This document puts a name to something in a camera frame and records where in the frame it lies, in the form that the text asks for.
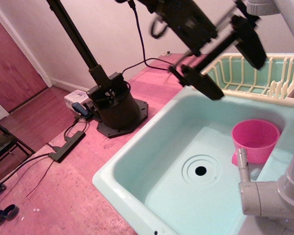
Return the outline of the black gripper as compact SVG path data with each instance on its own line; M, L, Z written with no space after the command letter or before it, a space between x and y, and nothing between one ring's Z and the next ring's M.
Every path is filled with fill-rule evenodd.
M200 50L217 38L221 30L221 24L214 25L192 0L166 0L160 16L195 56L199 56ZM200 71L231 44L235 44L236 49L255 69L261 69L266 61L265 50L255 31L259 17L249 14L243 1L237 0L220 23L226 19L229 19L228 24L232 26L231 33L194 68L181 66L183 83L193 86L211 100L221 100L224 93L209 75Z

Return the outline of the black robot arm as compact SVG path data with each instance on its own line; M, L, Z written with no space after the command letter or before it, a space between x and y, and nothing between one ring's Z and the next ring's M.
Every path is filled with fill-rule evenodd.
M131 86L121 73L116 72L111 76L105 73L63 4L58 0L50 0L48 4L96 83L87 92L93 107L75 103L73 109L83 118L97 120L97 130L109 138L133 132L147 118L148 104L133 98ZM213 24L192 0L145 0L143 4L150 13L157 15L151 28L155 28L158 22L165 22L166 28L170 28L188 47L185 57L200 56L201 48L217 38L219 31L227 25L232 26L231 33L195 67L184 65L178 60L167 68L182 86L192 86L211 100L222 99L224 94L221 88L202 70L231 44L255 69L260 69L265 63L266 53L255 31L259 17L249 13L241 0L235 1L234 7L217 24Z

